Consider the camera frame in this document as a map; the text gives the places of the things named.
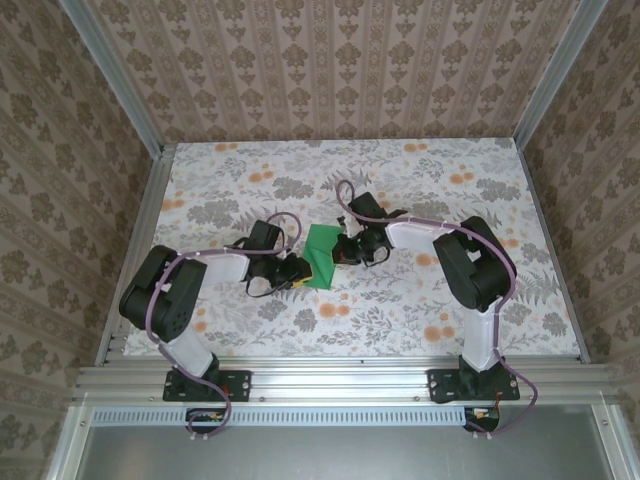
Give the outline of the green square paper sheet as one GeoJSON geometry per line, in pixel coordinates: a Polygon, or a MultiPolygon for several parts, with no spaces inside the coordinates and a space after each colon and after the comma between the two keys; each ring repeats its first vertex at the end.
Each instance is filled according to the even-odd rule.
{"type": "Polygon", "coordinates": [[[343,233],[341,227],[312,224],[309,228],[303,258],[311,267],[311,279],[306,286],[320,290],[330,290],[335,264],[332,256],[333,248],[337,245],[338,236],[343,233]]]}

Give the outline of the grey sheet metal panel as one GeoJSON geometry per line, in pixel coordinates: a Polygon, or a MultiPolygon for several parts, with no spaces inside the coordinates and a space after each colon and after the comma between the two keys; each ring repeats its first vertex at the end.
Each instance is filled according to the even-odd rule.
{"type": "Polygon", "coordinates": [[[125,408],[73,407],[46,480],[640,480],[616,405],[541,406],[512,430],[233,426],[208,440],[125,408]]]}

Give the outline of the floral patterned table cover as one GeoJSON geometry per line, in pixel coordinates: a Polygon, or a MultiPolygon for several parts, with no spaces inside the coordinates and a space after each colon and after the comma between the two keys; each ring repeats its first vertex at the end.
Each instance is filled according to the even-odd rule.
{"type": "MultiPolygon", "coordinates": [[[[509,138],[183,143],[153,241],[218,248],[274,216],[304,242],[335,225],[351,193],[385,209],[459,223],[484,219],[514,261],[518,285],[500,315],[504,355],[580,350],[536,209],[509,138]]],[[[463,310],[437,257],[394,251],[383,264],[335,270],[331,289],[269,294],[256,280],[205,289],[191,326],[219,356],[457,355],[463,310]]]]}

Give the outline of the small black connector board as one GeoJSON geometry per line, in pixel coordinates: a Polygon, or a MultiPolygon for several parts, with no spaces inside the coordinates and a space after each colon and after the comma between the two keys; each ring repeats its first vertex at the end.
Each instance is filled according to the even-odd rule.
{"type": "Polygon", "coordinates": [[[469,432],[493,432],[500,422],[500,412],[497,407],[469,407],[464,409],[464,429],[469,432]]]}
{"type": "Polygon", "coordinates": [[[225,421],[224,408],[194,408],[185,413],[185,428],[200,436],[211,436],[225,421]]]}

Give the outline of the wide aluminium mounting rail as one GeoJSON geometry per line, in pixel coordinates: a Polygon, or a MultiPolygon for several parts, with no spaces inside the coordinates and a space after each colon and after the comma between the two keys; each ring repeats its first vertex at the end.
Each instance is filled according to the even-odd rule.
{"type": "MultiPolygon", "coordinates": [[[[457,366],[454,357],[223,358],[225,370],[252,373],[249,403],[293,406],[429,404],[428,371],[457,366]]],[[[516,357],[523,375],[520,403],[541,405],[612,403],[615,390],[605,366],[573,357],[516,357]]],[[[81,369],[75,405],[158,406],[170,366],[159,357],[119,357],[81,369]]]]}

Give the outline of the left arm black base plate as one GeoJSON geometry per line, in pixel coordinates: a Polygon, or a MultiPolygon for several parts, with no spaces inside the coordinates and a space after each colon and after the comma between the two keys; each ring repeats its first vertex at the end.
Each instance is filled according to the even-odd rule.
{"type": "MultiPolygon", "coordinates": [[[[207,373],[205,379],[216,384],[232,402],[247,402],[252,373],[248,370],[217,370],[207,373]]],[[[165,402],[223,402],[222,396],[205,385],[187,378],[176,369],[165,378],[162,399],[165,402]]]]}

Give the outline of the aluminium side rail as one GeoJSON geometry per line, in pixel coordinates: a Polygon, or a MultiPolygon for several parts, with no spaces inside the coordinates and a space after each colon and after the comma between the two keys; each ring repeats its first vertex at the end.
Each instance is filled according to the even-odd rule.
{"type": "Polygon", "coordinates": [[[532,179],[532,175],[531,175],[531,173],[529,171],[529,168],[528,168],[528,165],[527,165],[527,162],[526,162],[526,159],[525,159],[523,151],[519,147],[517,147],[516,150],[517,150],[517,154],[518,154],[518,157],[519,157],[519,160],[520,160],[520,163],[521,163],[521,167],[522,167],[523,173],[524,173],[525,178],[527,180],[527,185],[529,187],[529,191],[530,191],[530,194],[531,194],[531,197],[532,197],[532,201],[533,201],[535,209],[536,209],[537,217],[539,219],[539,222],[540,222],[540,225],[541,225],[541,229],[542,229],[542,232],[543,232],[544,237],[545,237],[546,247],[547,247],[547,249],[549,251],[550,259],[551,259],[551,262],[552,262],[552,264],[554,266],[555,273],[556,273],[556,276],[557,276],[557,279],[558,279],[558,282],[559,282],[559,286],[560,286],[560,289],[562,291],[563,300],[564,300],[564,303],[565,303],[565,306],[566,306],[566,310],[568,312],[569,319],[570,319],[571,324],[572,324],[574,335],[576,337],[576,342],[577,342],[577,345],[578,345],[579,350],[580,350],[579,359],[580,359],[580,361],[582,363],[590,364],[592,362],[592,359],[591,359],[591,356],[590,356],[590,354],[588,352],[588,348],[587,348],[587,345],[586,345],[586,342],[585,342],[584,335],[582,333],[580,322],[579,322],[578,317],[576,315],[576,311],[575,311],[575,308],[574,308],[574,305],[573,305],[573,302],[572,302],[572,299],[571,299],[571,296],[570,296],[570,293],[569,293],[569,289],[568,289],[567,283],[565,281],[565,278],[564,278],[564,275],[563,275],[563,272],[562,272],[562,269],[561,269],[561,264],[560,264],[560,262],[558,260],[557,253],[556,253],[555,247],[553,245],[552,236],[550,234],[550,231],[549,231],[549,228],[548,228],[545,216],[544,216],[544,211],[543,211],[539,196],[537,194],[537,191],[536,191],[533,179],[532,179]]]}
{"type": "Polygon", "coordinates": [[[166,188],[169,183],[176,148],[177,144],[164,146],[158,158],[152,163],[124,263],[114,291],[114,298],[96,354],[96,367],[105,366],[111,357],[121,354],[124,351],[126,337],[131,327],[129,321],[119,313],[120,300],[129,282],[132,280],[141,262],[151,248],[166,188]]]}

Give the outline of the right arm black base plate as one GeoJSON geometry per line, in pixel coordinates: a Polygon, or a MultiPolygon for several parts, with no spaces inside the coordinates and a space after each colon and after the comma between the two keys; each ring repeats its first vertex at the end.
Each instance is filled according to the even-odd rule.
{"type": "Polygon", "coordinates": [[[517,380],[509,373],[499,373],[496,379],[479,380],[475,372],[468,379],[458,369],[432,369],[427,372],[427,380],[430,399],[436,404],[521,398],[517,380]]]}

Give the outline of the aluminium corner post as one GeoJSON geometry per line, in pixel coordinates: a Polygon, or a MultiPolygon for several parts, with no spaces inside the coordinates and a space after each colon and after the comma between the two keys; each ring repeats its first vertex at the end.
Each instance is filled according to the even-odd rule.
{"type": "Polygon", "coordinates": [[[161,157],[164,140],[149,115],[142,96],[129,78],[125,63],[118,57],[104,29],[85,0],[59,0],[78,31],[94,62],[128,116],[153,160],[161,157]]]}
{"type": "Polygon", "coordinates": [[[607,2],[608,0],[581,0],[577,6],[514,130],[513,139],[519,151],[524,151],[562,83],[568,78],[572,65],[602,15],[607,2]]]}

